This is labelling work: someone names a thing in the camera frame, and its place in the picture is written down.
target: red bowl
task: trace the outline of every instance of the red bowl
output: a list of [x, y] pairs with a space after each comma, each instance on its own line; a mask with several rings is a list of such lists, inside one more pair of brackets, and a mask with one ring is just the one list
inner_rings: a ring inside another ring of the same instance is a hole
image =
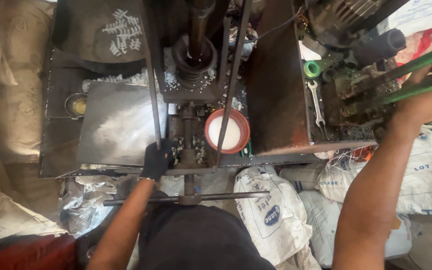
[[[218, 146], [214, 145], [213, 142], [209, 139], [209, 134], [208, 134], [209, 124], [211, 124], [211, 122], [215, 118], [219, 116], [223, 116], [223, 114], [224, 114], [224, 108], [220, 108], [213, 111], [213, 113], [206, 120], [206, 124], [204, 125], [204, 136], [206, 136], [206, 141], [208, 141], [208, 144], [214, 150], [218, 150]], [[231, 111], [229, 112], [229, 117], [236, 122], [237, 126], [239, 127], [239, 131], [241, 132], [241, 136], [239, 137], [239, 142], [234, 148], [226, 149], [226, 150], [222, 149], [221, 153], [223, 154], [234, 154], [243, 150], [243, 148], [248, 144], [249, 136], [250, 136], [248, 120], [246, 119], [246, 117], [244, 117], [242, 113], [232, 108]]]

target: person's forearm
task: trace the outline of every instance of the person's forearm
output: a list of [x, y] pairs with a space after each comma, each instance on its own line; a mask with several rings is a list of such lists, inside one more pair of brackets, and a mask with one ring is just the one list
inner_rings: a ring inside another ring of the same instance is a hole
[[381, 261], [374, 264], [382, 266], [401, 182], [419, 130], [418, 125], [395, 116], [374, 156], [351, 183], [337, 225], [334, 269], [339, 269], [339, 259], [351, 261], [345, 257], [353, 255], [345, 252], [355, 248], [381, 254]]
[[126, 269], [153, 186], [151, 179], [138, 181], [99, 241], [87, 269]]

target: black shirt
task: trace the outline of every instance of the black shirt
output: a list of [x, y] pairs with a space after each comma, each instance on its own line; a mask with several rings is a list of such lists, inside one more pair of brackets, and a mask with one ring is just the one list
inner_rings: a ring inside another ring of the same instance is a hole
[[275, 269], [259, 255], [243, 222], [203, 205], [160, 205], [143, 219], [138, 270]]

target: green tape roll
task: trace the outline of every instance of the green tape roll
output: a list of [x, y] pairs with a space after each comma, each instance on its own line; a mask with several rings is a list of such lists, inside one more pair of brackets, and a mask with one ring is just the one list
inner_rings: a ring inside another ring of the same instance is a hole
[[314, 79], [321, 74], [321, 67], [315, 61], [307, 61], [304, 63], [304, 75], [308, 79]]

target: small metal bowl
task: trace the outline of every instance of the small metal bowl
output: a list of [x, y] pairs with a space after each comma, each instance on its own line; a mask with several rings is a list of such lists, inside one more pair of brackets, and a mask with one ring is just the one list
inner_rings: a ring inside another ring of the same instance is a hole
[[85, 93], [72, 94], [64, 102], [64, 109], [66, 109], [66, 112], [71, 117], [83, 117], [85, 115], [87, 99], [88, 95]]

